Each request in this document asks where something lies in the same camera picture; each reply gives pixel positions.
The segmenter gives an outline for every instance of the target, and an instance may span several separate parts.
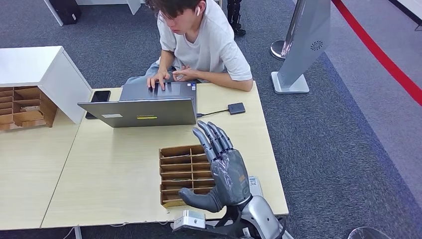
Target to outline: wooden shelf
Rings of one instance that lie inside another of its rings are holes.
[[[201,145],[161,148],[159,157],[163,207],[185,205],[179,197],[182,188],[207,194],[214,187],[210,164]]]
[[[0,130],[53,126],[57,106],[37,87],[0,88]]]

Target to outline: yellow sticker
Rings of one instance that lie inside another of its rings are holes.
[[[145,120],[145,119],[147,119],[147,120],[153,120],[153,119],[156,119],[157,117],[156,116],[137,116],[136,118],[138,120]]]

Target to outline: speaker grille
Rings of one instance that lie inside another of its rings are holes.
[[[311,50],[312,50],[312,51],[318,51],[318,50],[320,50],[323,46],[324,46],[324,42],[323,42],[323,41],[320,41],[320,40],[318,40],[318,41],[314,41],[314,42],[311,44]]]

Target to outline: white label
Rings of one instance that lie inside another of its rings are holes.
[[[252,186],[256,185],[256,179],[254,179],[254,178],[249,178],[249,182]]]
[[[243,228],[243,229],[242,229],[242,231],[243,231],[243,234],[244,234],[245,236],[247,236],[247,237],[249,237],[249,238],[251,237],[251,236],[250,236],[250,232],[249,232],[249,228]]]
[[[110,114],[110,115],[101,115],[104,118],[121,118],[121,114]]]

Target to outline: black cable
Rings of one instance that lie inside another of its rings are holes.
[[[283,221],[281,223],[281,226],[283,227],[283,229],[281,229],[281,232],[280,232],[281,237],[283,237],[284,232],[286,231],[286,226],[287,226],[286,217],[279,218],[278,221]]]
[[[226,112],[227,110],[223,110],[223,111],[215,111],[215,112],[211,112],[211,113],[207,113],[207,114],[202,114],[202,113],[197,113],[197,118],[201,118],[202,116],[209,116],[209,115],[213,115],[213,114],[217,114],[217,113],[221,113],[221,112]]]

